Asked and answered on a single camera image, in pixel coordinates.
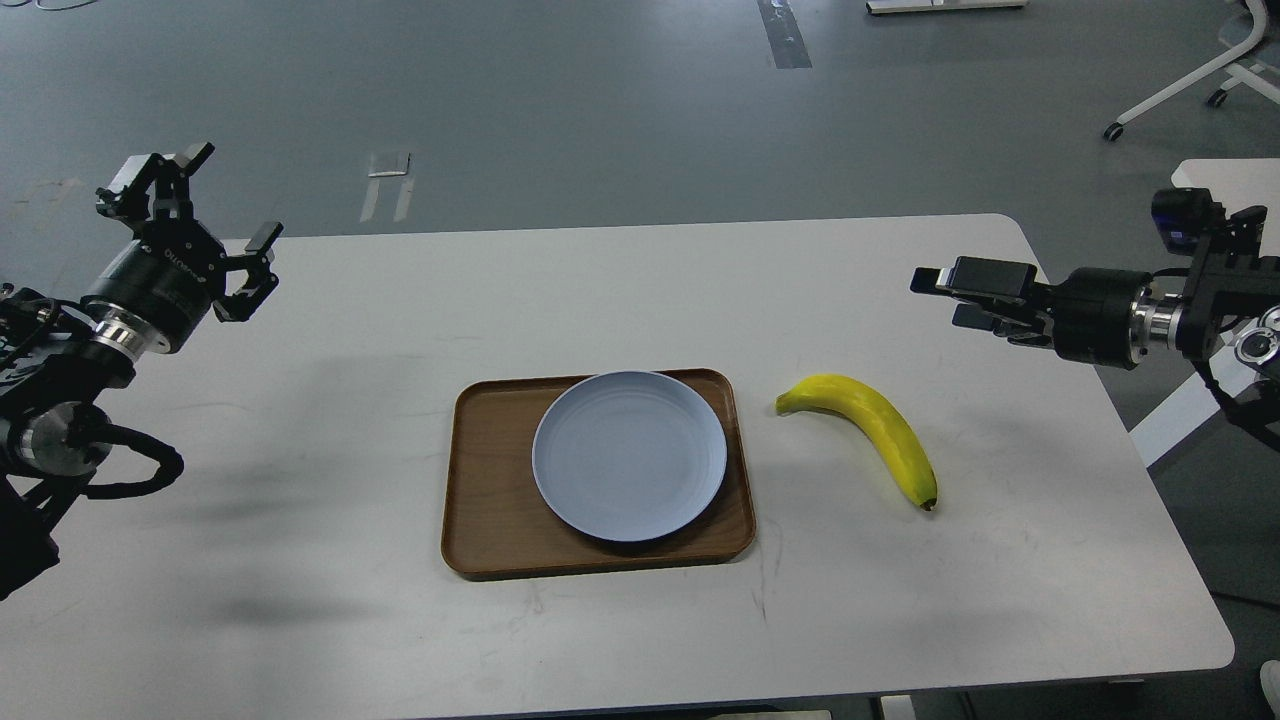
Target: plate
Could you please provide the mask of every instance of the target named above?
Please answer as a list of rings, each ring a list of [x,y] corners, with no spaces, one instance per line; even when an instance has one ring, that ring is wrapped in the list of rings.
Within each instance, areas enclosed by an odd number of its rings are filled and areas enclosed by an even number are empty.
[[[534,434],[534,480],[562,520],[602,539],[673,533],[719,489],[728,456],[710,405],[658,373],[594,375],[552,402]]]

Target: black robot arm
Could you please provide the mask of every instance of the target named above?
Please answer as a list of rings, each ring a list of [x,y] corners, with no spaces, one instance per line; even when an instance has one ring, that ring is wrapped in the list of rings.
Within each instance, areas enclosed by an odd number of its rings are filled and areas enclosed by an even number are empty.
[[[127,387],[146,351],[180,350],[210,307],[242,322],[279,284],[270,264],[280,223],[265,223],[244,254],[228,256],[195,219],[189,178],[212,151],[202,143],[134,155],[99,188],[99,213],[128,225],[133,241],[79,302],[0,288],[0,600],[58,562],[50,533],[78,497],[137,497],[182,474],[178,451],[113,424],[97,396]],[[247,279],[228,295],[227,273],[237,270]],[[155,474],[92,484],[118,445],[155,460]],[[35,483],[19,493],[9,477]]]
[[[1280,420],[1280,259],[1261,255],[1267,209],[1226,217],[1207,190],[1156,193],[1152,219],[1190,268],[1143,273],[1080,268],[1061,284],[1036,282],[1036,266],[959,258],[952,268],[916,268],[911,292],[960,301],[952,324],[988,331],[1014,345],[1051,347],[1060,357],[1133,369],[1153,347],[1183,354],[1204,379],[1229,421],[1275,450],[1265,425]],[[1181,293],[1165,295],[1157,275],[1185,277]],[[1261,375],[1252,397],[1236,402],[1208,369],[1221,334],[1247,319],[1257,325],[1235,338],[1235,357]]]

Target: wooden tray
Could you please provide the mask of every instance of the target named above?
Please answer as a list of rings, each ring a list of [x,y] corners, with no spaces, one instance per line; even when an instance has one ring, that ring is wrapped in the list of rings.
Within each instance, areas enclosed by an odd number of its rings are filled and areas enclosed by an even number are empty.
[[[692,523],[645,542],[581,533],[543,501],[534,483],[534,433],[562,392],[589,375],[476,383],[458,396],[444,496],[440,553],[472,580],[700,565],[733,559],[755,538],[755,511],[733,388],[714,370],[663,373],[716,411],[728,442],[724,482]]]

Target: gray floor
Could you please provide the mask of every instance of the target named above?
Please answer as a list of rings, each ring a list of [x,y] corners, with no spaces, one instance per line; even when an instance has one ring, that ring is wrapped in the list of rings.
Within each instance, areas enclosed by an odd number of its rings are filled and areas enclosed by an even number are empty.
[[[1148,204],[1183,159],[1280,156],[1280,109],[1242,88],[1210,110],[1208,81],[1119,143],[1100,138],[1221,50],[1221,3],[878,18],[855,0],[792,5],[812,69],[773,67],[750,0],[0,10],[0,281],[78,296],[128,238],[91,188],[127,155],[197,140],[219,146],[193,196],[220,237],[268,218],[301,237],[1004,213],[1055,282],[1079,265],[1174,264]],[[412,204],[397,222],[384,191],[361,222],[369,155],[389,150],[413,152]],[[279,254],[305,268],[305,242]],[[1162,357],[1100,374],[1132,427],[1189,369]],[[1215,421],[1153,469],[1210,587],[1280,598],[1274,464]],[[1224,670],[1130,692],[975,691],[978,716],[1268,717],[1256,671],[1280,656],[1280,618],[1221,609],[1238,646]],[[860,700],[783,705],[867,716]],[[955,693],[919,707],[961,716]]]

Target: yellow banana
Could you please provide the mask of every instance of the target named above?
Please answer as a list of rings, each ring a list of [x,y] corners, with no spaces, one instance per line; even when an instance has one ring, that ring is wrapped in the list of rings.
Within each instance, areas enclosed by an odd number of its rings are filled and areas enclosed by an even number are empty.
[[[919,438],[902,414],[874,388],[845,375],[809,375],[780,395],[773,406],[778,415],[828,410],[849,418],[870,438],[908,500],[922,510],[937,505],[938,480]]]

